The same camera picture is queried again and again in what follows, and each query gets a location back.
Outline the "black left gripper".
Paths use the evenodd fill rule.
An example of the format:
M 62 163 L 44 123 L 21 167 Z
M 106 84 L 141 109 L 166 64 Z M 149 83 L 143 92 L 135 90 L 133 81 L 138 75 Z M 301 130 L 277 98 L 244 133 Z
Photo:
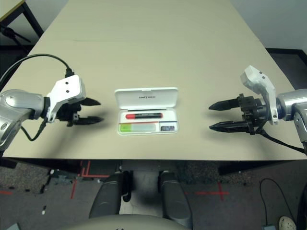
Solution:
M 104 119 L 98 116 L 80 117 L 78 112 L 81 111 L 81 105 L 97 106 L 101 103 L 91 98 L 85 98 L 80 103 L 65 103 L 57 112 L 57 119 L 62 122 L 67 122 L 67 126 L 73 125 L 93 125 L 102 122 Z

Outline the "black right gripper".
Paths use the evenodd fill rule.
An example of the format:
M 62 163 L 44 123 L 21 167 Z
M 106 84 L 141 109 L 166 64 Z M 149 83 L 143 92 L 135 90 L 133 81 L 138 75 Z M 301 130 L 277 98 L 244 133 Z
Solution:
M 209 126 L 209 129 L 225 132 L 247 132 L 255 135 L 260 132 L 267 122 L 267 107 L 265 102 L 253 96 L 245 97 L 242 93 L 235 99 L 218 101 L 209 106 L 209 110 L 225 111 L 240 107 L 244 121 L 225 121 Z

